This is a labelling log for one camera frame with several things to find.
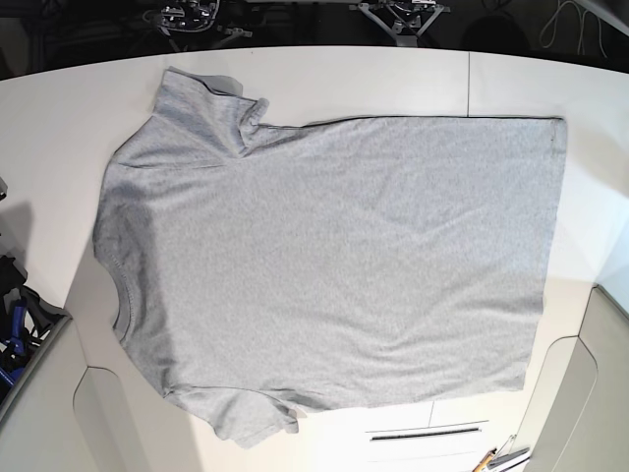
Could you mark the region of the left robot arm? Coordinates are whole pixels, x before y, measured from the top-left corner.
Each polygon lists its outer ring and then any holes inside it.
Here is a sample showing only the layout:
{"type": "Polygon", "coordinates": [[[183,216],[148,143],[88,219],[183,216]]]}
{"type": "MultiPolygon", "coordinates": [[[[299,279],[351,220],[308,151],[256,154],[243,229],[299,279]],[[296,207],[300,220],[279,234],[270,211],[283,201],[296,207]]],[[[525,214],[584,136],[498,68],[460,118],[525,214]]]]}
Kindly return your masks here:
{"type": "Polygon", "coordinates": [[[397,47],[439,48],[429,34],[436,20],[451,9],[439,1],[353,1],[349,9],[377,25],[397,47]]]}

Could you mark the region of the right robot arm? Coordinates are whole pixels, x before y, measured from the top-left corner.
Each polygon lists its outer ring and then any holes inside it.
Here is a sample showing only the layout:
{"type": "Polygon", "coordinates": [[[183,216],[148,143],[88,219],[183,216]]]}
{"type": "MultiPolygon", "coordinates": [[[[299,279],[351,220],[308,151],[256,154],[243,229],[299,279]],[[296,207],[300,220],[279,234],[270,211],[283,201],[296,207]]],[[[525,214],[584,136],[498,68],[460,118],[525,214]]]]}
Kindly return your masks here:
{"type": "Polygon", "coordinates": [[[225,40],[252,38],[254,33],[237,26],[232,20],[233,8],[244,1],[159,1],[146,10],[142,19],[167,39],[176,34],[202,34],[215,31],[225,40]]]}

